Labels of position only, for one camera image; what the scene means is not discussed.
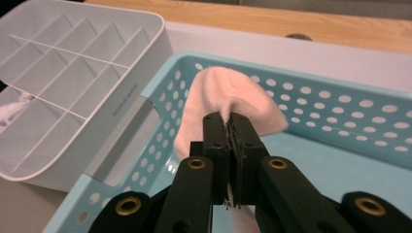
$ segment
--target wooden table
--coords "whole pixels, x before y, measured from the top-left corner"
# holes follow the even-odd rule
[[[155,12],[165,20],[275,36],[301,33],[314,41],[412,53],[412,21],[348,17],[170,0],[87,0]]]

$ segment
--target plastic basket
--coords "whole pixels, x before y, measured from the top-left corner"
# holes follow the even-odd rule
[[[172,54],[156,14],[52,0],[2,17],[0,50],[0,105],[34,97],[0,133],[0,176],[65,191]]]
[[[142,112],[155,109],[159,121],[152,122],[155,130],[148,142],[133,152],[125,176],[118,184],[108,185],[102,182],[104,173],[97,173],[96,168],[125,148],[121,144],[128,136],[114,140],[111,150],[98,159],[98,165],[80,177],[51,219],[47,232],[86,232],[113,196],[127,190],[154,195],[172,182],[179,164],[173,141],[190,84],[199,70],[209,66],[240,71],[273,97],[290,127],[262,141],[271,154],[293,161],[323,195],[340,201],[346,192],[363,190],[385,198],[412,216],[409,94],[185,52],[169,58],[143,90],[140,103],[130,109],[130,120],[123,125],[125,132],[139,127],[135,122],[142,121]],[[213,232],[229,231],[228,213],[216,208]]]

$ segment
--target towel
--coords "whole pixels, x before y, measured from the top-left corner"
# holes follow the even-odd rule
[[[15,117],[27,107],[33,96],[22,92],[17,102],[0,106],[0,133],[10,125]]]
[[[203,141],[203,118],[220,112],[227,123],[230,113],[247,117],[259,136],[282,132],[288,122],[265,90],[248,76],[224,67],[200,71],[193,80],[182,122],[174,142],[179,159],[189,156],[191,141]],[[259,232],[253,210],[230,208],[233,232]]]

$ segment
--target light blue basket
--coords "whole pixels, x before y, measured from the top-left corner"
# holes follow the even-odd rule
[[[323,195],[340,201],[346,192],[363,190],[412,217],[410,94],[184,52],[169,58],[143,90],[118,135],[108,140],[107,148],[79,178],[47,232],[86,232],[110,198],[130,189],[154,195],[173,181],[179,163],[173,141],[189,88],[199,70],[210,66],[242,72],[273,97],[290,127],[262,141],[271,154],[293,161]],[[101,182],[108,170],[103,169],[108,164],[104,161],[113,162],[142,118],[152,118],[147,117],[152,109],[159,121],[149,141],[135,151],[131,169],[115,186]],[[229,230],[228,213],[217,208],[214,232]]]

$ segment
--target white cloth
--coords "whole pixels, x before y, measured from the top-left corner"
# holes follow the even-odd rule
[[[18,113],[25,109],[32,99],[31,94],[22,92],[18,102],[0,106],[0,133],[13,122]]]
[[[193,80],[182,122],[174,142],[180,159],[189,156],[191,141],[203,141],[203,118],[220,112],[224,122],[230,113],[247,117],[259,136],[279,133],[288,127],[282,111],[265,90],[246,75],[224,67],[200,71]],[[248,207],[230,208],[233,232],[258,232]]]

